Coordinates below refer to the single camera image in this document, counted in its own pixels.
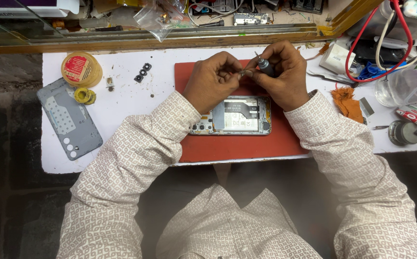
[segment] red wire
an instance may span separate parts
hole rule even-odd
[[[360,32],[358,33],[357,37],[355,38],[354,44],[352,45],[351,49],[349,50],[349,54],[347,55],[347,58],[346,58],[346,74],[347,74],[347,77],[349,79],[351,79],[352,81],[355,81],[355,82],[371,82],[371,81],[380,79],[381,77],[385,77],[387,74],[394,72],[395,69],[398,68],[401,65],[401,63],[404,62],[407,59],[408,54],[410,54],[411,47],[413,46],[413,39],[411,37],[411,32],[408,29],[407,23],[405,22],[404,16],[403,16],[402,11],[400,9],[399,0],[390,0],[390,1],[394,4],[395,12],[396,12],[396,14],[397,14],[397,16],[399,18],[400,23],[402,24],[402,27],[404,28],[405,33],[407,34],[407,39],[408,39],[408,49],[407,49],[407,52],[405,53],[405,56],[402,58],[402,60],[397,65],[395,65],[393,68],[391,68],[386,73],[384,73],[384,74],[382,74],[380,76],[377,76],[375,78],[367,79],[367,80],[358,80],[358,79],[353,78],[349,74],[349,58],[351,57],[351,54],[352,54],[352,52],[354,50],[355,45],[359,41],[362,33],[364,32],[364,30],[367,27],[368,23],[370,22],[371,18],[373,17],[373,15],[375,14],[375,12],[378,10],[379,6],[377,6],[375,9],[373,9],[373,11],[371,12],[370,16],[368,16],[367,21],[365,22],[365,24],[363,25],[362,29],[360,30]]]

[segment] white charger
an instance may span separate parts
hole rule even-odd
[[[322,67],[335,72],[338,75],[345,75],[346,74],[346,58],[347,54],[349,54],[349,50],[341,47],[338,44],[332,44],[330,47],[325,51],[320,60],[319,65]],[[351,53],[349,58],[349,66],[352,64],[355,58],[355,53]]]

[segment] cable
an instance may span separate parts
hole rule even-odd
[[[395,10],[392,10],[392,13],[391,13],[391,15],[389,16],[388,21],[387,21],[387,22],[386,22],[386,24],[384,25],[384,29],[383,29],[383,31],[382,31],[382,33],[381,33],[381,36],[380,36],[379,40],[378,40],[378,46],[376,46],[376,56],[375,56],[376,65],[378,66],[378,68],[379,68],[379,69],[381,69],[381,70],[385,70],[385,71],[389,71],[389,70],[391,70],[391,69],[390,69],[390,68],[384,68],[384,67],[382,67],[382,66],[381,66],[381,63],[380,63],[380,51],[381,51],[381,45],[382,45],[382,42],[383,42],[383,40],[384,40],[384,37],[385,37],[385,36],[386,36],[386,34],[387,34],[388,27],[389,27],[389,26],[390,26],[390,24],[391,24],[391,20],[392,20],[392,18],[393,18],[393,16],[394,16],[394,14],[395,14]],[[409,67],[409,66],[413,65],[415,62],[417,62],[417,56],[413,59],[413,61],[412,61],[412,62],[410,62],[410,63],[408,63],[408,64],[406,64],[406,65],[404,65],[404,66],[400,66],[400,67],[398,67],[397,69],[407,68],[407,67]]]
[[[389,33],[394,29],[396,23],[397,23],[397,14],[394,15],[394,19],[391,20],[391,23],[389,24],[388,31],[386,31],[386,35],[389,35]]]
[[[349,79],[351,79],[351,80],[352,80],[352,81],[354,81],[354,82],[371,82],[371,81],[374,81],[374,80],[380,79],[380,78],[382,78],[382,77],[385,77],[387,74],[389,74],[389,73],[393,72],[396,68],[398,68],[398,67],[400,66],[400,64],[401,64],[402,62],[404,62],[404,61],[407,59],[408,55],[410,54],[411,47],[413,46],[413,39],[412,39],[412,37],[411,37],[410,30],[408,29],[408,25],[407,25],[407,23],[405,22],[405,19],[404,19],[403,15],[402,15],[402,11],[400,10],[399,1],[398,1],[398,0],[390,0],[390,1],[394,4],[394,9],[395,9],[395,12],[397,13],[397,16],[399,17],[399,20],[400,20],[400,23],[401,23],[401,25],[402,25],[402,28],[404,29],[404,31],[405,31],[405,33],[406,33],[406,35],[407,35],[407,39],[408,39],[408,48],[407,48],[407,52],[405,53],[405,56],[401,59],[401,61],[400,61],[397,65],[395,65],[395,66],[394,66],[391,70],[387,71],[386,73],[384,73],[384,74],[382,74],[382,75],[380,75],[380,76],[377,76],[377,77],[375,77],[375,78],[371,78],[371,79],[367,79],[367,80],[358,80],[358,79],[355,79],[354,77],[352,77],[352,76],[350,75],[350,72],[349,72],[349,59],[350,59],[350,57],[351,57],[352,52],[354,51],[354,48],[355,48],[355,46],[356,46],[357,42],[359,41],[360,37],[362,36],[362,33],[364,32],[365,28],[367,27],[368,23],[370,22],[371,18],[372,18],[372,17],[373,17],[373,15],[375,14],[375,12],[378,10],[379,6],[377,6],[377,7],[376,7],[375,9],[373,9],[373,11],[371,12],[370,16],[368,17],[368,19],[366,20],[366,22],[365,22],[365,24],[363,25],[362,29],[360,30],[360,32],[358,33],[357,37],[355,38],[354,44],[352,45],[351,49],[349,50],[349,53],[347,54],[347,58],[346,58],[346,66],[345,66],[345,69],[346,69],[346,75],[347,75],[347,77],[348,77]]]
[[[386,35],[386,31],[388,30],[389,24],[392,20],[392,17],[394,17],[395,14],[395,10],[392,10],[391,15],[388,18],[388,21],[386,22],[386,24],[384,25],[384,28],[382,29],[382,33],[380,38],[378,39],[378,46],[376,46],[376,55],[375,55],[375,60],[376,60],[376,65],[378,66],[379,69],[384,70],[384,68],[381,66],[380,63],[380,50],[381,50],[381,44],[384,40],[384,36]]]
[[[237,11],[237,9],[239,9],[239,8],[240,8],[240,6],[243,4],[243,1],[244,1],[244,0],[241,0],[241,1],[240,1],[240,3],[239,3],[239,5],[237,6],[237,8],[236,8],[236,9],[234,9],[234,10],[232,10],[232,11],[229,11],[229,12],[220,12],[220,11],[216,10],[216,9],[215,9],[215,7],[224,6],[224,7],[227,7],[227,8],[229,8],[229,9],[232,9],[232,7],[231,7],[231,6],[227,6],[227,5],[215,5],[215,6],[208,6],[208,5],[201,4],[201,3],[193,3],[193,4],[189,5],[189,7],[188,7],[188,16],[189,16],[189,19],[192,21],[192,23],[193,23],[196,27],[199,27],[199,25],[198,25],[198,24],[194,21],[194,19],[192,18],[192,15],[190,15],[190,14],[189,14],[189,11],[191,11],[191,10],[190,10],[190,8],[191,8],[191,7],[193,7],[193,6],[203,6],[203,7],[210,8],[210,9],[212,9],[214,12],[217,12],[217,13],[221,14],[221,15],[218,15],[218,16],[216,16],[216,17],[212,18],[212,19],[209,21],[209,22],[211,22],[211,21],[213,21],[213,20],[215,20],[215,19],[217,19],[217,18],[220,18],[220,17],[223,17],[223,16],[225,16],[225,15],[229,15],[229,14],[234,13],[235,11]]]

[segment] hand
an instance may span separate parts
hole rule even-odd
[[[226,51],[195,62],[182,96],[200,114],[204,114],[215,108],[239,87],[242,76],[237,72],[242,70],[242,64]]]
[[[289,112],[309,101],[306,90],[307,63],[289,41],[269,45],[260,56],[269,61],[277,77],[269,77],[256,69],[257,58],[248,62],[245,69],[252,73],[246,75],[266,89],[282,109]]]

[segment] red rubber mat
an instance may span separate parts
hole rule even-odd
[[[241,60],[246,66],[249,60]],[[182,93],[192,73],[194,62],[175,64],[175,89]],[[266,90],[250,78],[241,79],[240,87],[232,95],[269,96]],[[307,154],[293,132],[283,110],[271,98],[271,133],[266,136],[195,136],[188,135],[181,142],[180,162],[204,162],[229,159],[266,158]]]

